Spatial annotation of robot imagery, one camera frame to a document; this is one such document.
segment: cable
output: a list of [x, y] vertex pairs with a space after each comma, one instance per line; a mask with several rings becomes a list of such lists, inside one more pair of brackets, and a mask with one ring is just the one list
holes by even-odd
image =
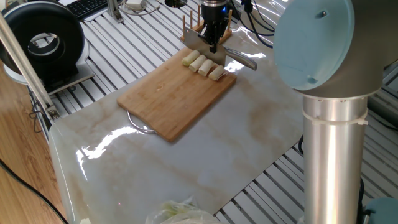
[[254, 1], [254, 5], [256, 6], [257, 12], [259, 13], [261, 19], [275, 31], [275, 28], [274, 28], [273, 26], [271, 26], [271, 24], [269, 24], [269, 23], [263, 18], [263, 16], [261, 15], [260, 9], [259, 9], [259, 7], [257, 6], [256, 0], [253, 0], [253, 1]]
[[[127, 9], [130, 9], [132, 12], [129, 12], [129, 11], [127, 11], [127, 10], [124, 10], [123, 7], [126, 7]], [[151, 13], [157, 11], [159, 8], [160, 8], [160, 5], [158, 5], [158, 6], [157, 6], [154, 10], [152, 10], [151, 12], [147, 12], [147, 13], [140, 14], [140, 12], [144, 11], [145, 9], [143, 9], [143, 10], [141, 10], [141, 11], [137, 11], [136, 9], [134, 9], [134, 8], [132, 8], [132, 7], [130, 7], [130, 6], [128, 6], [128, 5], [126, 4], [126, 0], [123, 0], [122, 3], [121, 3], [120, 10], [122, 10], [124, 13], [129, 14], [129, 15], [132, 15], [132, 16], [144, 16], [144, 15], [149, 15], [149, 14], [151, 14]]]
[[254, 17], [254, 15], [252, 13], [250, 13], [250, 15], [253, 17], [254, 21], [257, 22], [260, 26], [262, 26], [263, 28], [265, 28], [265, 29], [267, 29], [267, 30], [269, 30], [271, 32], [275, 32], [274, 30], [270, 30], [268, 27], [266, 27], [264, 24], [262, 24], [258, 19], [256, 19]]
[[38, 190], [34, 189], [31, 185], [29, 185], [27, 182], [22, 180], [16, 173], [14, 173], [4, 162], [3, 160], [0, 159], [0, 166], [18, 183], [22, 184], [24, 187], [28, 188], [30, 191], [32, 191], [34, 194], [36, 194], [40, 199], [44, 201], [54, 212], [55, 214], [61, 219], [62, 223], [68, 224], [67, 220], [62, 216], [60, 211], [46, 198], [44, 195], [42, 195]]
[[304, 155], [303, 142], [304, 142], [304, 135], [301, 135], [301, 138], [298, 141], [298, 150], [301, 152], [302, 155]]
[[[34, 97], [32, 96], [32, 92], [29, 92], [29, 95], [30, 95], [30, 98], [34, 101]], [[43, 131], [43, 129], [41, 129], [41, 130], [39, 130], [39, 131], [36, 130], [36, 127], [37, 127], [37, 125], [36, 125], [36, 124], [37, 124], [37, 119], [39, 118], [39, 117], [37, 116], [37, 114], [38, 114], [38, 113], [42, 113], [40, 109], [39, 109], [38, 111], [35, 110], [37, 105], [39, 105], [39, 101], [38, 101], [38, 100], [36, 100], [36, 101], [34, 102], [34, 104], [33, 104], [33, 106], [32, 106], [32, 112], [29, 113], [29, 118], [30, 118], [30, 119], [33, 119], [33, 124], [34, 124], [34, 126], [33, 126], [33, 131], [34, 131], [35, 133], [41, 133], [41, 132]]]
[[270, 49], [273, 49], [274, 47], [273, 47], [272, 45], [267, 44], [265, 41], [263, 41], [263, 40], [259, 37], [259, 34], [257, 33], [256, 28], [254, 27], [253, 20], [251, 19], [250, 13], [247, 12], [246, 14], [247, 14], [248, 17], [249, 17], [249, 21], [250, 21], [251, 27], [253, 28], [254, 34], [256, 35], [257, 39], [259, 39], [260, 42], [261, 42], [262, 44], [264, 44], [265, 46], [269, 47]]
[[362, 211], [362, 199], [363, 199], [363, 195], [365, 194], [365, 185], [363, 183], [363, 179], [361, 177], [361, 185], [359, 188], [359, 199], [358, 199], [358, 212], [357, 212], [357, 216], [356, 216], [356, 223], [357, 224], [361, 224], [362, 223], [362, 217], [363, 217], [363, 211]]
[[[241, 23], [242, 23], [242, 25], [244, 26], [244, 28], [246, 28], [248, 31], [250, 31], [250, 32], [252, 32], [252, 33], [254, 33], [254, 31], [253, 30], [251, 30], [251, 29], [249, 29], [245, 24], [244, 24], [244, 22], [242, 21], [242, 19], [241, 19], [241, 16], [238, 14], [238, 10], [236, 9], [236, 7], [235, 7], [235, 4], [234, 4], [234, 1], [232, 0], [231, 1], [231, 3], [232, 3], [232, 6], [234, 7], [234, 10], [235, 10], [235, 12], [237, 13], [237, 15], [238, 15], [238, 19], [239, 19], [239, 21], [241, 21]], [[257, 33], [258, 35], [261, 35], [261, 36], [264, 36], [264, 37], [272, 37], [274, 34], [259, 34], [259, 33]]]

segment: white cord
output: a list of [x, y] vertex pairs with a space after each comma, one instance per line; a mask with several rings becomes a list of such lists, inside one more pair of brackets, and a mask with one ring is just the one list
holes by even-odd
[[133, 8], [129, 7], [129, 6], [126, 4], [126, 0], [123, 0], [122, 3], [121, 3], [120, 10], [122, 10], [124, 13], [129, 14], [129, 15], [132, 15], [132, 16], [144, 16], [144, 15], [148, 15], [148, 14], [151, 14], [151, 13], [155, 12], [155, 11], [158, 10], [159, 8], [160, 8], [160, 4], [159, 4], [154, 10], [152, 10], [151, 12], [147, 12], [147, 13], [140, 14], [140, 12], [142, 12], [142, 11], [145, 10], [145, 9], [143, 9], [143, 10], [141, 10], [141, 11], [137, 11], [136, 9], [133, 9]]

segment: plastic bag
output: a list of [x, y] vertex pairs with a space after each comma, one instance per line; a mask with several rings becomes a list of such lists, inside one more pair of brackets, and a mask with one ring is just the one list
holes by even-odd
[[148, 215], [145, 224], [222, 224], [213, 215], [196, 208], [193, 197], [178, 203], [168, 201]]

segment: metal rod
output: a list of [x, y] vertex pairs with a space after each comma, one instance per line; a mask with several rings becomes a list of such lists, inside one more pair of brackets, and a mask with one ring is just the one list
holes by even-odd
[[131, 116], [130, 116], [130, 111], [127, 110], [127, 109], [126, 109], [126, 111], [127, 111], [127, 117], [129, 118], [130, 123], [131, 123], [138, 131], [141, 131], [141, 132], [146, 133], [146, 134], [157, 134], [157, 132], [156, 132], [155, 130], [146, 129], [145, 126], [144, 126], [144, 128], [142, 128], [142, 127], [136, 125], [134, 122], [132, 122], [132, 119], [131, 119]]
[[19, 45], [18, 40], [14, 33], [12, 33], [12, 30], [8, 26], [3, 15], [0, 16], [0, 40], [43, 108], [46, 111], [51, 109], [52, 114], [59, 117], [52, 100], [45, 91], [43, 84], [40, 82], [35, 70], [29, 62], [29, 59], [26, 57], [25, 52]]
[[304, 96], [305, 223], [356, 223], [367, 98]]

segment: bamboo cutting board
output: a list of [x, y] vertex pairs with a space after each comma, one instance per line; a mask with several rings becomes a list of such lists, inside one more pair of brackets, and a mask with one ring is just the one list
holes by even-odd
[[118, 98], [118, 105], [166, 141], [174, 141], [236, 81], [229, 73], [217, 82], [182, 65], [185, 47]]

